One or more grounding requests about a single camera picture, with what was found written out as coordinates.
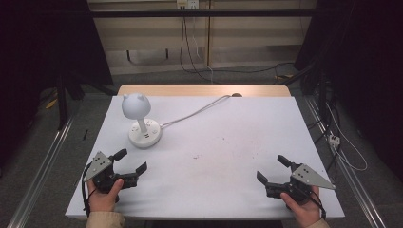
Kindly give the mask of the person's right hand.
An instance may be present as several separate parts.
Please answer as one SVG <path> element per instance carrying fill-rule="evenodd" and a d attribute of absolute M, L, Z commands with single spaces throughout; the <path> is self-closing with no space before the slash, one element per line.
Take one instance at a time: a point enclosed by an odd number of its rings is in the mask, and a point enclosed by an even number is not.
<path fill-rule="evenodd" d="M 320 209 L 312 201 L 299 205 L 287 193 L 281 193 L 280 197 L 293 211 L 299 228 L 309 228 L 321 219 Z"/>

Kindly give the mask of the black curtain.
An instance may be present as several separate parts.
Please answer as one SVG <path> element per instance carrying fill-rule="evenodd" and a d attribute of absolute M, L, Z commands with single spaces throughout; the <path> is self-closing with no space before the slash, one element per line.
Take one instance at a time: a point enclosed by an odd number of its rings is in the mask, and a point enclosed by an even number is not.
<path fill-rule="evenodd" d="M 0 165 L 29 128 L 43 90 L 110 85 L 87 0 L 0 0 Z"/>
<path fill-rule="evenodd" d="M 403 181 L 403 0 L 317 0 L 295 68 L 322 58 L 336 94 L 372 143 L 378 157 Z"/>

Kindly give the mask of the white table cover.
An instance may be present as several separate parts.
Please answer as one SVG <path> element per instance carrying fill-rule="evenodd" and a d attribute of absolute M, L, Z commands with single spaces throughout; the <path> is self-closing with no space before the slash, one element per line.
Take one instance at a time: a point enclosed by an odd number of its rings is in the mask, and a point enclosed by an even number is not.
<path fill-rule="evenodd" d="M 112 99 L 92 148 L 127 155 L 118 173 L 147 163 L 135 188 L 120 194 L 117 211 L 133 219 L 287 219 L 290 211 L 266 196 L 257 179 L 285 183 L 289 168 L 278 155 L 326 173 L 292 97 L 153 97 L 149 118 L 163 127 L 147 149 L 128 139 L 132 122 Z"/>

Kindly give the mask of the white round-headed night lamp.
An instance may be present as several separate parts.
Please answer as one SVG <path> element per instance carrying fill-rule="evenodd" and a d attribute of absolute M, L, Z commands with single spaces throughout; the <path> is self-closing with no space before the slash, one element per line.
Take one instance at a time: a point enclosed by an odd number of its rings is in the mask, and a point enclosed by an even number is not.
<path fill-rule="evenodd" d="M 150 112 L 151 105 L 147 97 L 142 93 L 125 94 L 122 102 L 122 111 L 130 120 L 136 120 L 141 132 L 145 133 L 144 117 Z"/>

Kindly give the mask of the white wall socket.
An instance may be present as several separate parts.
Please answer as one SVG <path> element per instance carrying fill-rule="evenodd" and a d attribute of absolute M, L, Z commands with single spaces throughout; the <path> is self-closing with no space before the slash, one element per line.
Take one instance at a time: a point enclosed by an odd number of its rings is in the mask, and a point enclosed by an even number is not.
<path fill-rule="evenodd" d="M 200 6 L 199 0 L 176 0 L 178 9 L 196 10 Z"/>

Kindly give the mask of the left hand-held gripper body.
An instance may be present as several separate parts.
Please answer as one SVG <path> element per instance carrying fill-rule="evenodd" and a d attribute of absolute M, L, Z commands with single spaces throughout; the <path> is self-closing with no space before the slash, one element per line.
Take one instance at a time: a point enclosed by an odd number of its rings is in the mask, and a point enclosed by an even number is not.
<path fill-rule="evenodd" d="M 108 193 L 118 179 L 124 181 L 123 189 L 136 187 L 139 178 L 136 170 L 128 174 L 115 173 L 113 168 L 115 161 L 111 161 L 109 157 L 101 151 L 97 152 L 86 170 L 83 181 L 93 181 L 96 188 L 102 193 Z"/>

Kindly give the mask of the wooden table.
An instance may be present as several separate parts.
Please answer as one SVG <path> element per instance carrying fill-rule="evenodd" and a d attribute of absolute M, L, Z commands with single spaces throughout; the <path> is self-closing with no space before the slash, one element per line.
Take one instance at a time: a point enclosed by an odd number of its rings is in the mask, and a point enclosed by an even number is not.
<path fill-rule="evenodd" d="M 122 85 L 119 95 L 143 93 L 147 96 L 221 96 L 290 97 L 285 85 Z"/>

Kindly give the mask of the black metal stand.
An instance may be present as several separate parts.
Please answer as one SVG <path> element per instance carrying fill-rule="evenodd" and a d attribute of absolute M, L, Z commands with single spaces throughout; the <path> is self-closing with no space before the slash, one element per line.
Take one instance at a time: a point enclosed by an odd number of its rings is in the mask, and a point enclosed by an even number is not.
<path fill-rule="evenodd" d="M 57 79 L 57 100 L 59 106 L 59 127 L 61 130 L 67 123 L 68 113 L 67 113 L 67 98 L 66 98 L 66 87 L 64 83 L 63 75 L 60 74 Z"/>

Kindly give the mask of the person's left hand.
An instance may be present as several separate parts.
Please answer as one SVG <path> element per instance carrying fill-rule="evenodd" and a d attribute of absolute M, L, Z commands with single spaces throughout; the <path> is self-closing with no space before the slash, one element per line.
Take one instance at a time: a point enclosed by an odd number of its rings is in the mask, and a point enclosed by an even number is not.
<path fill-rule="evenodd" d="M 91 212 L 113 212 L 115 209 L 116 198 L 124 185 L 122 179 L 114 182 L 111 190 L 104 194 L 100 192 L 92 180 L 87 182 L 87 190 L 89 192 L 89 207 Z"/>

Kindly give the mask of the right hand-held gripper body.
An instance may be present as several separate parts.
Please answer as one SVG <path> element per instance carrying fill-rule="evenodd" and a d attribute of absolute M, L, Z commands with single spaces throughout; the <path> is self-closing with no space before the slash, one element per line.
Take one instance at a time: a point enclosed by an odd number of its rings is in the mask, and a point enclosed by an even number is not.
<path fill-rule="evenodd" d="M 311 197 L 312 187 L 335 190 L 336 187 L 323 178 L 307 164 L 298 165 L 292 172 L 290 180 L 283 184 L 265 181 L 266 196 L 279 199 L 281 193 L 287 193 L 294 201 L 305 203 Z"/>

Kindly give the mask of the aluminium floor rail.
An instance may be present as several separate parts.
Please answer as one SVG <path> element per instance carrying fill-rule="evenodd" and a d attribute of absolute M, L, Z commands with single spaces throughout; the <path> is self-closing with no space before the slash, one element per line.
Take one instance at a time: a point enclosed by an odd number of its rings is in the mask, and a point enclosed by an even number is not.
<path fill-rule="evenodd" d="M 367 218 L 367 221 L 369 221 L 372 228 L 387 228 L 383 218 L 379 214 L 379 211 L 374 204 L 374 201 L 371 199 L 369 193 L 366 191 L 356 174 L 356 171 L 361 171 L 361 168 L 355 168 L 352 164 L 350 164 L 340 146 L 331 145 L 328 135 L 332 132 L 332 130 L 326 130 L 325 124 L 319 120 L 319 109 L 315 99 L 305 98 L 305 102 L 309 106 L 309 109 L 315 120 L 318 122 L 318 127 L 324 134 L 324 138 L 330 146 L 332 156 L 337 161 L 339 170 L 344 174 L 346 181 L 349 183 L 349 186 L 352 189 L 353 194 L 365 217 Z"/>
<path fill-rule="evenodd" d="M 29 185 L 29 189 L 22 197 L 19 205 L 17 206 L 7 228 L 25 228 L 29 216 L 41 194 L 44 184 L 50 174 L 50 169 L 53 167 L 63 143 L 71 129 L 75 120 L 75 116 L 71 115 L 62 127 L 57 131 L 55 138 L 43 160 L 39 170 Z"/>

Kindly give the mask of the white round power strip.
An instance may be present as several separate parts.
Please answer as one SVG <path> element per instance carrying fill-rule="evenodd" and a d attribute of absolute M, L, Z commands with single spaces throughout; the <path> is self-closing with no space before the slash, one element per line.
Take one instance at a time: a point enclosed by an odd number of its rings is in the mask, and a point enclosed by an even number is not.
<path fill-rule="evenodd" d="M 136 121 L 128 131 L 130 142 L 141 149 L 156 144 L 162 136 L 161 126 L 152 119 Z"/>

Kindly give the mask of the black crossbar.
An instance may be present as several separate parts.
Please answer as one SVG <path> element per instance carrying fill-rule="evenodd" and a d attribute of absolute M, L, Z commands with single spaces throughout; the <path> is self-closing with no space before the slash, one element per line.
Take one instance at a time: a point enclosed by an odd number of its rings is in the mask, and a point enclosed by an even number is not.
<path fill-rule="evenodd" d="M 119 17 L 299 17 L 319 14 L 316 9 L 97 9 L 96 18 Z"/>

